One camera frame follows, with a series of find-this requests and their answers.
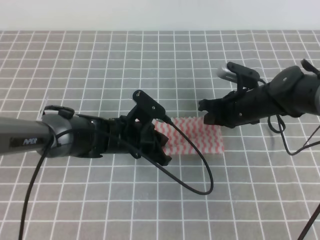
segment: red and white striped sponge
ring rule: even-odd
[[[224,143],[220,126],[205,125],[203,117],[176,117],[172,122],[195,144],[202,154],[222,154]],[[155,121],[155,130],[169,138],[165,154],[197,154],[179,132],[165,122]]]

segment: white wall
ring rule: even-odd
[[[0,30],[320,29],[320,0],[0,0]]]

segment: robotic arm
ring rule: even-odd
[[[166,119],[165,109],[141,90],[134,92],[132,98],[136,106],[127,116],[118,118],[75,115],[73,109],[55,105],[45,107],[42,121],[0,117],[0,154],[28,151],[42,154],[52,137],[64,131],[83,129],[86,131],[67,133],[59,141],[54,138],[47,157],[101,158],[102,154],[116,153],[130,153],[135,159],[141,157],[114,138],[90,131],[96,130],[130,143],[161,166],[168,165],[172,158],[162,150],[168,138],[152,124],[153,119]],[[48,110],[57,111],[57,114],[46,114]]]
[[[306,71],[314,74],[304,74],[298,66],[292,66],[281,71],[271,82],[265,83],[255,70],[229,62],[226,67],[218,71],[217,75],[237,83],[237,90],[231,91],[223,98],[201,100],[198,110],[207,111],[204,123],[234,128],[245,124],[257,124],[265,117],[269,118],[269,123],[270,117],[274,115],[278,120],[279,115],[294,118],[305,113],[320,115],[320,72],[306,60],[302,60],[301,63]],[[101,154],[130,153],[135,159],[145,157],[194,193],[208,195],[212,192],[213,177],[208,163],[187,136],[171,122],[165,109],[142,90],[135,91],[132,98],[136,106],[127,116],[118,118],[75,115],[75,111],[71,108],[54,105],[45,107],[41,121],[0,117],[0,154],[37,151],[42,155],[26,194],[21,217],[20,240],[23,239],[29,195],[45,155],[48,158],[63,156],[100,158]],[[57,114],[46,111],[57,111]],[[211,183],[208,191],[193,189],[162,167],[168,165],[171,160],[171,157],[162,150],[168,138],[155,130],[153,119],[160,119],[172,125],[194,147],[208,170]],[[285,124],[284,122],[281,124],[282,129],[279,121],[280,130],[273,129],[273,131],[281,133],[284,138]],[[305,226],[300,240],[304,238],[319,213],[320,205]]]
[[[298,66],[291,66],[259,86],[258,82],[264,81],[257,71],[228,62],[217,75],[237,83],[237,90],[223,98],[201,100],[198,110],[208,112],[204,123],[234,128],[257,124],[260,119],[274,115],[293,118],[305,113],[320,115],[320,72],[305,59],[301,63],[314,74],[304,74]]]

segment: gray grid mat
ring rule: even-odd
[[[140,88],[172,117],[200,116],[197,100],[235,87],[216,77],[222,63],[244,64],[270,81],[302,58],[320,68],[319,41],[320,31],[4,31],[0,115],[34,120],[48,97],[47,104],[117,117]],[[291,150],[320,122],[284,119]],[[222,134],[225,153],[206,156],[215,180],[207,197],[129,155],[47,159],[31,194],[26,239],[296,239],[320,201],[320,147],[290,157],[265,120]],[[38,160],[35,152],[0,159],[1,240],[17,239]],[[176,156],[167,169],[198,189],[209,186],[196,156]],[[319,222],[308,235],[320,238]]]

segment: wire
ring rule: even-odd
[[[125,140],[122,140],[120,138],[118,138],[117,136],[111,135],[108,132],[105,131],[101,131],[101,130],[96,130],[96,129],[88,129],[88,128],[74,128],[74,129],[69,129],[66,131],[63,131],[59,134],[57,134],[55,137],[56,139],[59,139],[60,137],[62,137],[63,135],[69,134],[69,133],[73,133],[73,132],[92,132],[92,133],[96,133],[96,134],[100,134],[100,135],[105,135],[110,139],[113,139],[114,141],[119,142],[120,144],[124,145],[125,147],[127,147],[128,149],[138,153],[140,156],[144,157],[147,161],[149,161],[151,164],[153,164],[154,166],[156,166],[158,169],[160,169],[162,172],[164,172],[165,174],[167,174],[170,178],[172,178],[173,180],[175,180],[177,183],[179,183],[180,185],[182,185],[183,187],[185,187],[186,189],[190,190],[191,192],[198,194],[198,195],[209,195],[213,189],[214,189],[214,179],[212,176],[212,172],[209,168],[209,165],[206,161],[206,159],[204,158],[204,156],[201,154],[201,152],[197,149],[197,147],[190,141],[190,139],[179,129],[177,128],[175,125],[173,126],[175,129],[178,130],[178,132],[180,134],[182,134],[182,136],[188,141],[188,143],[191,144],[191,146],[195,149],[195,151],[199,154],[200,158],[202,159],[208,174],[209,174],[209,178],[210,178],[210,189],[208,191],[199,191],[194,189],[193,187],[189,186],[188,184],[184,183],[183,181],[181,181],[179,178],[177,178],[176,176],[174,176],[171,172],[169,172],[168,170],[166,170],[163,166],[161,166],[160,164],[158,164],[157,162],[153,161],[150,157],[148,157],[146,154],[144,154],[140,149],[136,148],[135,146],[131,145],[130,143],[128,143]]]
[[[297,240],[303,240],[305,236],[307,235],[309,229],[311,228],[312,224],[315,222],[316,218],[318,217],[320,213],[320,203],[316,207],[314,213],[310,217],[309,221],[306,223],[305,227],[303,228],[302,232],[300,233],[300,236],[298,237]]]
[[[180,185],[182,185],[186,189],[190,190],[191,192],[193,192],[195,194],[198,194],[198,195],[208,195],[208,194],[210,194],[214,189],[214,178],[212,176],[212,172],[210,170],[210,167],[209,167],[205,157],[201,154],[201,152],[194,145],[194,143],[176,125],[174,125],[174,123],[171,120],[170,120],[169,124],[171,126],[173,126],[187,140],[187,142],[194,148],[194,150],[199,154],[200,158],[202,159],[202,161],[203,161],[203,163],[204,163],[204,165],[205,165],[205,167],[206,167],[206,169],[208,171],[209,178],[210,178],[210,189],[208,191],[199,191],[199,190],[194,189],[193,187],[189,186],[188,184],[184,183],[179,178],[174,176],[171,172],[166,170],[164,167],[159,165],[157,162],[153,161],[150,157],[148,157],[146,154],[144,154],[141,150],[139,150],[135,146],[131,145],[130,143],[128,143],[125,140],[122,140],[122,139],[120,139],[120,138],[118,138],[118,137],[116,137],[114,135],[109,134],[108,132],[101,131],[101,130],[96,130],[96,129],[87,129],[87,128],[69,129],[69,130],[63,131],[63,132],[61,132],[61,133],[59,133],[57,135],[52,136],[52,138],[50,139],[49,143],[45,147],[45,150],[44,150],[42,156],[40,157],[40,160],[39,160],[39,162],[38,162],[38,164],[37,164],[37,166],[36,166],[36,168],[34,170],[34,173],[32,175],[31,181],[29,183],[29,187],[28,187],[28,189],[26,191],[25,198],[24,198],[18,240],[23,240],[24,226],[25,226],[25,221],[26,221],[26,213],[27,213],[28,201],[29,201],[29,197],[30,197],[30,194],[31,194],[31,190],[32,190],[32,187],[33,187],[33,185],[35,183],[36,177],[37,177],[37,175],[39,173],[40,167],[41,167],[42,163],[44,162],[44,159],[46,158],[49,150],[51,149],[51,146],[52,146],[52,144],[54,142],[54,139],[56,140],[56,142],[58,144],[58,139],[59,138],[61,138],[62,136],[66,135],[66,134],[73,133],[73,132],[92,132],[92,133],[96,133],[96,134],[100,134],[100,135],[105,135],[108,138],[113,139],[114,141],[117,141],[120,144],[126,146],[128,149],[130,149],[130,150],[132,150],[134,152],[137,152],[140,156],[144,157],[146,160],[148,160],[150,163],[152,163],[154,166],[156,166],[162,172],[167,174],[170,178],[172,178],[177,183],[179,183]]]
[[[40,160],[38,162],[38,164],[35,167],[34,173],[32,175],[31,181],[29,183],[29,187],[26,191],[25,194],[25,198],[24,198],[24,203],[23,203],[23,208],[22,208],[22,214],[21,214],[21,221],[20,221],[20,229],[19,229],[19,237],[18,240],[23,240],[23,235],[24,235],[24,227],[25,227],[25,221],[26,221],[26,214],[27,214],[27,208],[28,208],[28,202],[29,202],[29,198],[30,198],[30,194],[31,194],[31,190],[32,187],[34,186],[36,177],[39,173],[40,167],[42,165],[42,163],[44,162],[49,150],[51,149],[52,144],[54,143],[54,138],[51,137],[51,139],[49,140],[49,143],[47,144],[47,146],[44,149],[43,154],[40,157]]]
[[[310,139],[316,134],[316,132],[320,129],[320,125],[313,131],[313,133],[310,135],[310,137],[305,141],[303,144],[303,147],[310,141]]]
[[[313,131],[313,133],[310,135],[310,137],[306,140],[306,142],[303,144],[303,146],[301,148],[299,148],[298,150],[296,150],[294,152],[290,152],[289,148],[288,148],[288,144],[287,144],[286,138],[285,138],[285,135],[284,135],[284,129],[286,128],[286,125],[285,125],[284,121],[282,120],[282,118],[278,114],[276,115],[276,118],[277,118],[279,130],[276,130],[272,126],[271,121],[270,121],[270,117],[268,117],[268,121],[267,121],[268,122],[268,126],[269,126],[271,131],[273,131],[276,134],[280,134],[281,135],[281,138],[282,138],[282,141],[283,141],[283,145],[284,145],[284,149],[290,156],[295,156],[295,155],[297,155],[298,153],[300,153],[301,151],[303,151],[305,149],[308,149],[308,148],[311,148],[313,146],[316,146],[316,145],[320,144],[320,141],[315,141],[313,143],[310,143],[310,144],[306,145],[310,141],[312,136],[318,131],[318,129],[320,129],[320,126],[318,126]]]

